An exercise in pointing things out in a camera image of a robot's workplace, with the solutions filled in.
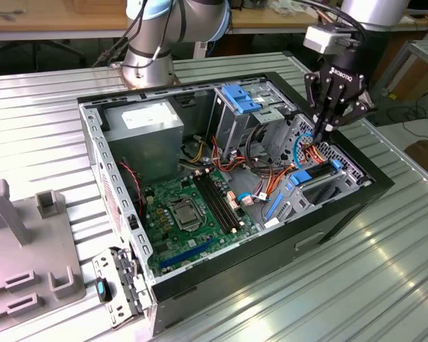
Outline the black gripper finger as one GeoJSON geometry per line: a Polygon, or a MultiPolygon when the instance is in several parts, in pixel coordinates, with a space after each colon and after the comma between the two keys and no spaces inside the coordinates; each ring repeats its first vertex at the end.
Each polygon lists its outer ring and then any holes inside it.
{"type": "Polygon", "coordinates": [[[337,88],[334,94],[328,98],[327,109],[324,110],[322,119],[321,141],[326,141],[338,128],[376,111],[377,107],[367,89],[351,98],[347,98],[346,92],[346,86],[343,89],[337,88]]]}
{"type": "Polygon", "coordinates": [[[332,86],[334,76],[331,73],[307,73],[305,90],[307,102],[312,110],[312,137],[314,141],[326,141],[332,129],[331,120],[334,113],[332,106],[332,86]]]}

